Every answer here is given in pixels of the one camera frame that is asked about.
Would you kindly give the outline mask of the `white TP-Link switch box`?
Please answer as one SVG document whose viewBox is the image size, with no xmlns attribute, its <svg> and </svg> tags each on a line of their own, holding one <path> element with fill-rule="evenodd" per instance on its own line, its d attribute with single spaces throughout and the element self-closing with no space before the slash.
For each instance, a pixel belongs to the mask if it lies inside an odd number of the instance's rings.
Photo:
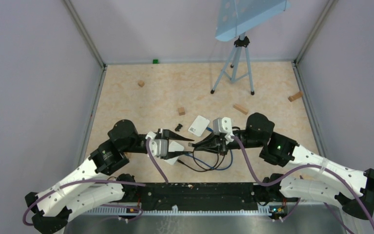
<svg viewBox="0 0 374 234">
<path fill-rule="evenodd" d="M 184 154 L 184 146 L 176 141 L 172 141 L 168 146 L 168 153 L 164 161 L 170 165 L 174 165 L 179 156 Z"/>
</svg>

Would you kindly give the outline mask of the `long white network switch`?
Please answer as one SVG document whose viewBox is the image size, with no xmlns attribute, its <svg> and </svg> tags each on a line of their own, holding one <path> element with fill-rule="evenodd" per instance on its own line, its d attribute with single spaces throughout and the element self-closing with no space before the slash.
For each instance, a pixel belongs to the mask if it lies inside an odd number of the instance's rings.
<svg viewBox="0 0 374 234">
<path fill-rule="evenodd" d="M 209 119 L 201 115 L 198 115 L 193 121 L 193 123 L 188 127 L 188 132 L 197 137 L 200 137 L 208 127 L 209 123 Z"/>
</svg>

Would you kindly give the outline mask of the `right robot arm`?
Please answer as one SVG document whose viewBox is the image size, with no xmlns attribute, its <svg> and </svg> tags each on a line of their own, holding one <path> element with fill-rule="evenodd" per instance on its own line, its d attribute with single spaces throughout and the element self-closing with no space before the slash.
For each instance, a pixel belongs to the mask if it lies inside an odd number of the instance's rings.
<svg viewBox="0 0 374 234">
<path fill-rule="evenodd" d="M 363 220 L 374 214 L 374 169 L 365 171 L 342 166 L 313 153 L 295 140 L 274 131 L 274 122 L 261 113 L 251 114 L 244 129 L 232 126 L 228 117 L 213 121 L 213 131 L 192 144 L 195 151 L 223 155 L 241 150 L 253 179 L 266 187 L 272 201 L 301 198 L 328 203 Z M 252 168 L 248 148 L 260 148 L 260 158 L 284 168 L 286 173 L 272 181 L 261 181 Z"/>
</svg>

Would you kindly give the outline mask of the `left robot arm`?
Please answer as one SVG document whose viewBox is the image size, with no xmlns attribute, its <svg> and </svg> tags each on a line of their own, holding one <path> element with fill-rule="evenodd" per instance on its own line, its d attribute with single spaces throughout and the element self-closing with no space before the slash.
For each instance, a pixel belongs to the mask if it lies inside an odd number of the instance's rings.
<svg viewBox="0 0 374 234">
<path fill-rule="evenodd" d="M 116 171 L 129 163 L 126 153 L 147 154 L 166 183 L 168 178 L 156 159 L 169 160 L 185 154 L 171 151 L 170 141 L 189 141 L 169 129 L 158 129 L 147 134 L 138 133 L 131 120 L 118 121 L 108 132 L 108 140 L 90 153 L 76 169 L 40 193 L 25 196 L 27 209 L 22 222 L 42 234 L 54 234 L 80 214 L 111 201 L 132 201 L 136 187 L 143 183 L 109 180 Z"/>
</svg>

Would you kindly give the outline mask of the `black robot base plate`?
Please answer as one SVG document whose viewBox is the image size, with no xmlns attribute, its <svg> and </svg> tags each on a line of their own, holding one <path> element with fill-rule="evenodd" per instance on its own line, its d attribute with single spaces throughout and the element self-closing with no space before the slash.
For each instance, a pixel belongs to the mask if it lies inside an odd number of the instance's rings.
<svg viewBox="0 0 374 234">
<path fill-rule="evenodd" d="M 296 202 L 285 198 L 274 188 L 252 182 L 233 183 L 146 183 L 124 186 L 121 202 L 130 202 L 145 211 L 254 211 L 270 202 Z"/>
</svg>

